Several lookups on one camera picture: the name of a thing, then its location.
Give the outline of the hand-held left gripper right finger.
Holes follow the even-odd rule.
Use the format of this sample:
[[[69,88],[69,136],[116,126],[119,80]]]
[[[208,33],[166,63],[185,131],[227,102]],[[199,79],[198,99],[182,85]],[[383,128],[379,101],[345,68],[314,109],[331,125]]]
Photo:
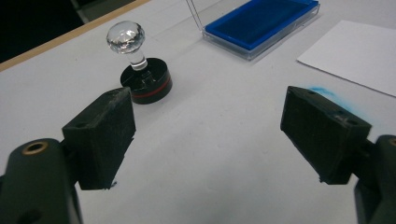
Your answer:
[[[344,185],[352,174],[352,157],[372,128],[324,96],[289,86],[280,129],[329,185]]]

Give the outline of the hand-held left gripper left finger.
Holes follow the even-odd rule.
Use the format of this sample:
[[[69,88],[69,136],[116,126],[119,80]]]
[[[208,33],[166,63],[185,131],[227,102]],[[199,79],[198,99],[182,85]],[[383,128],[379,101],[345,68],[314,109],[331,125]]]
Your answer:
[[[131,91],[107,91],[63,126],[67,149],[76,153],[82,189],[109,189],[134,139]]]

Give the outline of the black round stamp cap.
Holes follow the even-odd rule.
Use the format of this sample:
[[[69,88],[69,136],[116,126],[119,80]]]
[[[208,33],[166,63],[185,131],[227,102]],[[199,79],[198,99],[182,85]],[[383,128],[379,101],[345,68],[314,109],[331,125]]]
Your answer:
[[[154,91],[149,91],[143,94],[133,93],[132,94],[133,102],[140,105],[148,105],[158,102],[170,92],[172,86],[173,86],[172,80],[169,79]]]

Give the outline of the clear-knob black stamp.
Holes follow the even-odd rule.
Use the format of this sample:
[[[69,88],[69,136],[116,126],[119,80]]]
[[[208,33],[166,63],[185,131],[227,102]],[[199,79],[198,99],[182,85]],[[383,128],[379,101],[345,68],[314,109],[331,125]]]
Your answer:
[[[171,82],[166,62],[144,55],[141,50],[144,41],[144,29],[133,21],[116,23],[106,35],[109,48],[129,59],[130,65],[122,72],[120,83],[124,87],[130,87],[137,97],[157,94]]]

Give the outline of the blue ink pad clear case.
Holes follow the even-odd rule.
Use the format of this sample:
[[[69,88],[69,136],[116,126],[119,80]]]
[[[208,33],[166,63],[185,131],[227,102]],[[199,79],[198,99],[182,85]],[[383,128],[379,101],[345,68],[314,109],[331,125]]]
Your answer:
[[[318,0],[186,0],[203,38],[252,61],[311,21]]]

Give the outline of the white paper sheet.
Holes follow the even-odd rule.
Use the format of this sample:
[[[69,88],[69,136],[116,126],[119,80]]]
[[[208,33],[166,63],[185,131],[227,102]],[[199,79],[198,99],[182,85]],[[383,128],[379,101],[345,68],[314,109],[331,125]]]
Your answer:
[[[298,61],[396,97],[396,30],[339,21]]]

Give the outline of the large white board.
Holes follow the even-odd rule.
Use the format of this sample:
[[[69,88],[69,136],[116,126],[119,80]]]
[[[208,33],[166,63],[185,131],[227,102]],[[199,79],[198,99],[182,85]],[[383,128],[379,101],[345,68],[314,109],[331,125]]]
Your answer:
[[[352,185],[329,186],[281,131],[288,86],[326,90],[396,134],[396,98],[300,64],[339,21],[396,29],[396,0],[323,0],[318,17],[250,63],[201,38],[186,0],[137,0],[0,63],[0,173],[16,147],[63,126],[120,84],[126,60],[108,28],[140,23],[143,51],[165,60],[171,92],[136,105],[136,133],[109,190],[82,191],[87,224],[357,224]]]

